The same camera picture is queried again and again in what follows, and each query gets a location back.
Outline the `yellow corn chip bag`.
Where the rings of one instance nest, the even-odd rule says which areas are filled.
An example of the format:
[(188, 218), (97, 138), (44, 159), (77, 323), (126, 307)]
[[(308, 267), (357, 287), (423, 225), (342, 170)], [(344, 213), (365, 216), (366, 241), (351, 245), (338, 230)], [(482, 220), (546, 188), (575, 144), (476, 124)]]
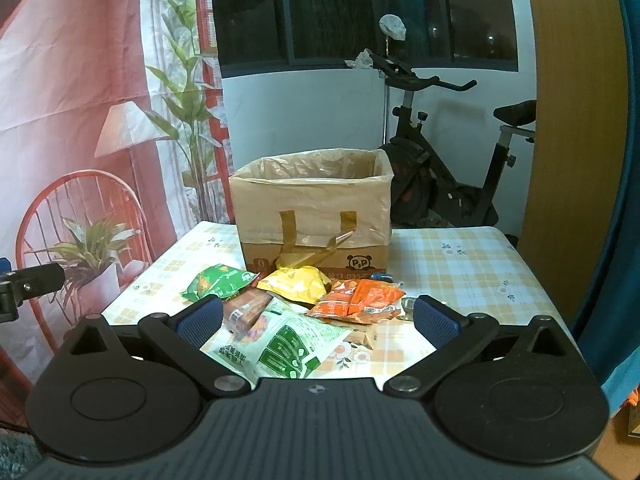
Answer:
[(274, 292), (282, 298), (300, 304), (318, 304), (326, 296), (331, 280), (315, 266), (280, 268), (257, 284), (265, 292)]

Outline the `blue white round snack packet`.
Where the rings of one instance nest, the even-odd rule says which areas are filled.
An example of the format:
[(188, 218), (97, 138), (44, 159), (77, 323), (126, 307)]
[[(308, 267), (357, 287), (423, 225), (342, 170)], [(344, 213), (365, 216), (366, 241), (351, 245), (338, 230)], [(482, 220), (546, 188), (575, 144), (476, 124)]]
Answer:
[(394, 279), (385, 273), (373, 273), (369, 276), (369, 278), (371, 280), (375, 280), (375, 281), (383, 281), (383, 282), (387, 282), (387, 283), (393, 283)]

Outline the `orange snack packet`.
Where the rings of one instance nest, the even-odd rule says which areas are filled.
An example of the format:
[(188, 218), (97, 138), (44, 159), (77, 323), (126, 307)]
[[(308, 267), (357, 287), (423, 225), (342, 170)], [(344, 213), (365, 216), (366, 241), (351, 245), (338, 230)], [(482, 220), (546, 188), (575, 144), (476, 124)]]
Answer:
[(362, 278), (339, 280), (307, 316), (320, 320), (372, 325), (400, 315), (405, 293), (393, 283)]

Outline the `white green snack bag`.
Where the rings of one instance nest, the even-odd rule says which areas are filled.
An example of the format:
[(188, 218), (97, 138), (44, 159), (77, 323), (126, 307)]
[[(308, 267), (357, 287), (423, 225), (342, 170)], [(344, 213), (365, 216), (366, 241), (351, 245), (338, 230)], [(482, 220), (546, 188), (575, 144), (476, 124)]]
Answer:
[(308, 377), (351, 332), (274, 298), (242, 338), (222, 328), (202, 351), (254, 385), (260, 378)]

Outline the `checkered tablecloth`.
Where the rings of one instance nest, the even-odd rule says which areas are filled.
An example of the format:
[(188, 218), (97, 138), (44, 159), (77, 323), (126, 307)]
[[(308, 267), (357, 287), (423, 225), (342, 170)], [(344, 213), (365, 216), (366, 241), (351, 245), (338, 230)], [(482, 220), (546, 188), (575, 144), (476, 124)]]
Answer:
[[(201, 270), (244, 266), (232, 224), (201, 222), (167, 249), (104, 311), (112, 325), (134, 325), (186, 305), (181, 292)], [(430, 295), (463, 314), (485, 312), (502, 324), (525, 325), (535, 315), (559, 316), (535, 275), (495, 228), (398, 229), (388, 246), (387, 270), (409, 297)], [(371, 377), (383, 385), (432, 353), (406, 321), (374, 326), (368, 346), (339, 344), (314, 371), (326, 378)]]

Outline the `dark window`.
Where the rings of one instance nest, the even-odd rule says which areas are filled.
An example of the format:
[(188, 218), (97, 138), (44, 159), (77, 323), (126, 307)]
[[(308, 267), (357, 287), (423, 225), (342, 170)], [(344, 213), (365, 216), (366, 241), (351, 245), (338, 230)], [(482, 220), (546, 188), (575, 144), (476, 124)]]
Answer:
[(512, 0), (214, 0), (226, 77), (339, 68), (365, 48), (412, 68), (518, 68)]

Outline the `green corn chip bag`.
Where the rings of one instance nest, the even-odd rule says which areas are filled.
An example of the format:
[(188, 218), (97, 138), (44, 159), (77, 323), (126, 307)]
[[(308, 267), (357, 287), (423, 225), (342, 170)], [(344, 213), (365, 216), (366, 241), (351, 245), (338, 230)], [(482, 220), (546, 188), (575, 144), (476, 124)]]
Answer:
[(253, 284), (256, 278), (257, 273), (218, 263), (198, 272), (181, 293), (181, 297), (191, 302), (197, 302), (209, 295), (225, 300), (242, 292)]

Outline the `teal curtain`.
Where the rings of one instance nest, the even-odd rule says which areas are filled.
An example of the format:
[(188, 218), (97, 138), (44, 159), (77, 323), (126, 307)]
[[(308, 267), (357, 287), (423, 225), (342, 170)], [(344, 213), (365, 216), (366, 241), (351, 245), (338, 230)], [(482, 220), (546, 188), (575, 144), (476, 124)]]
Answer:
[(612, 220), (572, 334), (615, 415), (639, 385), (639, 0), (620, 0), (628, 119)]

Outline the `printed room scene backdrop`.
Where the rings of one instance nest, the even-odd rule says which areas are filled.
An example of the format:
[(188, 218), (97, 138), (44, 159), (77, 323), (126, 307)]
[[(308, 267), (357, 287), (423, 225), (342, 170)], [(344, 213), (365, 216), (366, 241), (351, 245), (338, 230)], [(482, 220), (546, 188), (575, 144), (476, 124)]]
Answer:
[(1, 327), (24, 396), (77, 321), (198, 222), (232, 218), (213, 0), (1, 0), (1, 253), (60, 292)]

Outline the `brown bread loaf packet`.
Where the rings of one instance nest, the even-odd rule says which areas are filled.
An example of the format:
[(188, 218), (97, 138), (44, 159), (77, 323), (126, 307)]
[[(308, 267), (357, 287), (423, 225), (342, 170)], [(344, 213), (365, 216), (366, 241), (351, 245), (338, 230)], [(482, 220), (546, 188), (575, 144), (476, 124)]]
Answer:
[(224, 300), (224, 327), (236, 338), (245, 336), (272, 300), (269, 292), (258, 288), (248, 288)]

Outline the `cardboard box with plastic liner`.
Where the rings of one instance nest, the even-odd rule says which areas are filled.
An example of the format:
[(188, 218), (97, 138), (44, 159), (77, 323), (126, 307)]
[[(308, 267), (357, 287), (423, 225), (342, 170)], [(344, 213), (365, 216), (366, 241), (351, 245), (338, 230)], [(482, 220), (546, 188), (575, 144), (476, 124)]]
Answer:
[(387, 269), (393, 169), (385, 152), (327, 148), (263, 157), (229, 179), (247, 270), (316, 266), (331, 278)]

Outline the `black exercise bike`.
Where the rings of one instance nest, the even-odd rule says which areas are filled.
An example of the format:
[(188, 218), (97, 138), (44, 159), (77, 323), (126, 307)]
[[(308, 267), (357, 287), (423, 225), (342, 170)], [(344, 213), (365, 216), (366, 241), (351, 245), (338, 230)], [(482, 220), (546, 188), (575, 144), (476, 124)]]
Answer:
[(408, 64), (370, 50), (367, 60), (382, 76), (387, 90), (402, 93), (390, 114), (396, 119), (393, 134), (381, 145), (394, 172), (390, 185), (390, 220), (406, 228), (475, 228), (496, 226), (499, 211), (496, 195), (504, 170), (516, 163), (511, 150), (514, 139), (536, 140), (537, 101), (534, 99), (503, 105), (492, 111), (498, 122), (497, 139), (490, 151), (480, 152), (484, 172), (471, 178), (454, 160), (454, 152), (423, 131), (435, 116), (414, 106), (419, 93), (438, 89), (469, 92), (477, 86), (439, 76), (419, 76)]

